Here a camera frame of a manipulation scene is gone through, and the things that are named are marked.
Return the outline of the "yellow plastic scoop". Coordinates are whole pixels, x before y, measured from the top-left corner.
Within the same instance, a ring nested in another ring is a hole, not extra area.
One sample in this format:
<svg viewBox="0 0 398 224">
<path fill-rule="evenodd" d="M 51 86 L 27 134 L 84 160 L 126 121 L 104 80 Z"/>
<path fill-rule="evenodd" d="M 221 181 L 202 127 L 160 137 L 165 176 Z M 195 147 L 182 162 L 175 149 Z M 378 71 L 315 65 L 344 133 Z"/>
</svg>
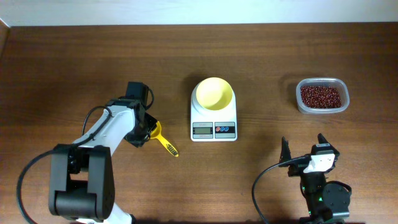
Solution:
<svg viewBox="0 0 398 224">
<path fill-rule="evenodd" d="M 156 122 L 154 130 L 150 134 L 151 139 L 156 139 L 158 140 L 161 145 L 174 157 L 179 156 L 179 152 L 177 149 L 162 135 L 162 126 L 161 123 L 158 121 Z"/>
</svg>

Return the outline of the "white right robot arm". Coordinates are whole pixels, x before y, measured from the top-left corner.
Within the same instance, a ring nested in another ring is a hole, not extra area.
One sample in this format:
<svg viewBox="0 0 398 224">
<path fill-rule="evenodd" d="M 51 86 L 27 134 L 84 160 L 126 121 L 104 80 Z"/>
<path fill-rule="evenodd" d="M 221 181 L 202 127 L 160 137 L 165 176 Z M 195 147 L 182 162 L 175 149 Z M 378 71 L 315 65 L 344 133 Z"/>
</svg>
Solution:
<svg viewBox="0 0 398 224">
<path fill-rule="evenodd" d="M 352 188 L 339 181 L 327 181 L 326 175 L 335 168 L 340 152 L 323 136 L 318 134 L 318 143 L 309 154 L 293 158 L 289 142 L 282 138 L 279 167 L 288 168 L 289 177 L 300 177 L 300 192 L 304 197 L 308 216 L 299 218 L 299 223 L 344 223 L 349 217 Z"/>
</svg>

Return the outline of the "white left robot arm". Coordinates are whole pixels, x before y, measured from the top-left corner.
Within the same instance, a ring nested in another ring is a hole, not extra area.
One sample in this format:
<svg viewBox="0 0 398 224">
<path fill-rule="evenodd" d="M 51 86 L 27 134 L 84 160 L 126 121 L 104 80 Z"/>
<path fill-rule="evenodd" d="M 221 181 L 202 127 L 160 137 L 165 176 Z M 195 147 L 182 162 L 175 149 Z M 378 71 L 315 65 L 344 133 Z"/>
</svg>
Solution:
<svg viewBox="0 0 398 224">
<path fill-rule="evenodd" d="M 49 211 L 81 223 L 135 223 L 115 203 L 112 155 L 121 141 L 143 146 L 155 128 L 147 113 L 153 91 L 129 82 L 125 95 L 109 100 L 99 120 L 71 144 L 58 144 L 51 160 Z"/>
</svg>

